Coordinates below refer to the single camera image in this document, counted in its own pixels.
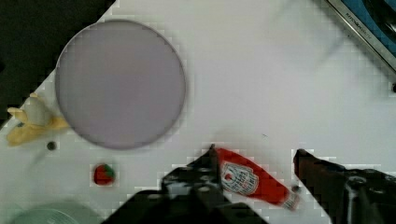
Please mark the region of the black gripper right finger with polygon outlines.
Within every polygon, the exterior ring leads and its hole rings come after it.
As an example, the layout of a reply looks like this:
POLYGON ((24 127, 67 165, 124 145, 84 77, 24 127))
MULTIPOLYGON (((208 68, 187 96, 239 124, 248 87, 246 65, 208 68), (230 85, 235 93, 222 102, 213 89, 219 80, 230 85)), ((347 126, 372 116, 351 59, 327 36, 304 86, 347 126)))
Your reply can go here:
POLYGON ((332 224, 396 224, 396 179, 375 169, 347 169, 300 148, 294 173, 332 224))

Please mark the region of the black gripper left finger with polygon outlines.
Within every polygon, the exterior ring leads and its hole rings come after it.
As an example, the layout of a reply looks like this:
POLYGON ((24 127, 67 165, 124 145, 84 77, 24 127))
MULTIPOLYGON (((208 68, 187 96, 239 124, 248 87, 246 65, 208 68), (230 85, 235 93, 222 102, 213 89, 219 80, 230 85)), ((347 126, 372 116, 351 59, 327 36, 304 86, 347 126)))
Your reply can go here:
POLYGON ((268 224, 245 203, 223 194, 214 146, 161 180, 158 190, 141 190, 102 224, 268 224))

